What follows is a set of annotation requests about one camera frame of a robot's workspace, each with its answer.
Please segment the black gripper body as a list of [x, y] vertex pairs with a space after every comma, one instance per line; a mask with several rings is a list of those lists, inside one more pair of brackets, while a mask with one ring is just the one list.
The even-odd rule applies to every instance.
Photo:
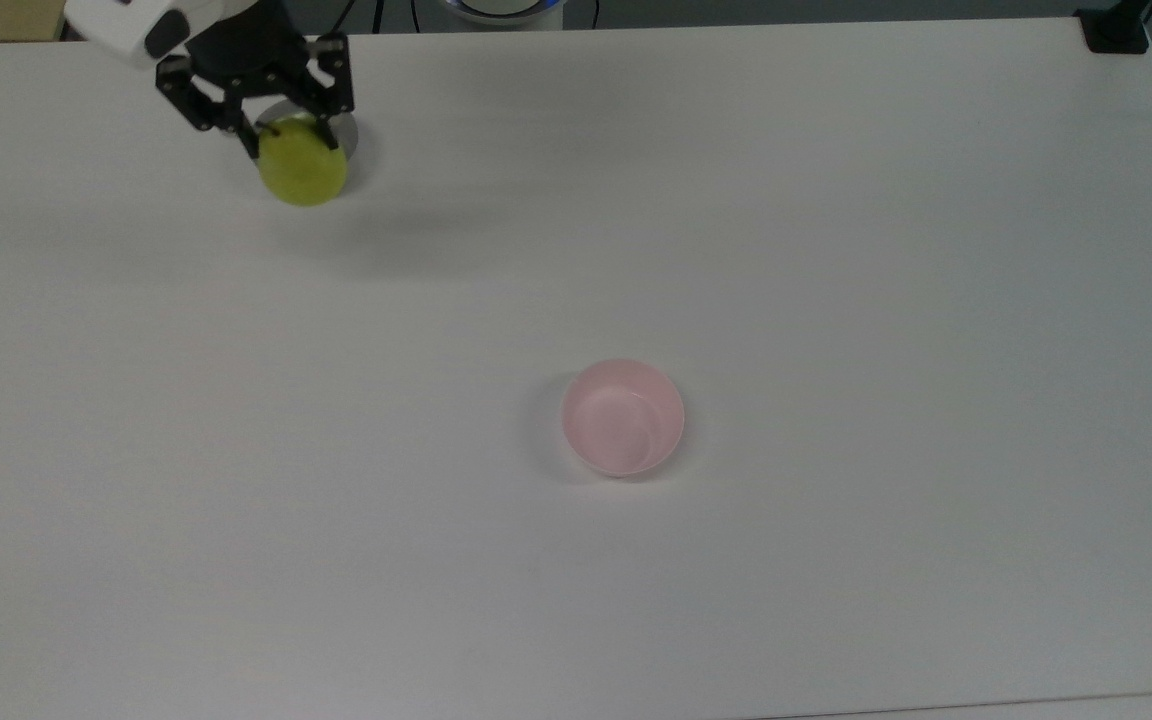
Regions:
[[285, 1], [225, 1], [221, 17], [185, 41], [185, 86], [206, 103], [314, 94], [311, 51]]

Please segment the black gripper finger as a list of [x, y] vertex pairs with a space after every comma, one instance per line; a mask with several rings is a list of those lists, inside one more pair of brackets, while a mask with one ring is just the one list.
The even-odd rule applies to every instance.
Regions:
[[348, 36], [323, 35], [289, 50], [285, 55], [285, 97], [311, 115], [326, 147], [338, 150], [332, 120], [355, 109]]
[[243, 109], [252, 85], [242, 76], [198, 73], [195, 60], [168, 55], [156, 65], [156, 88], [197, 131], [237, 138], [248, 158], [259, 158], [259, 132]]

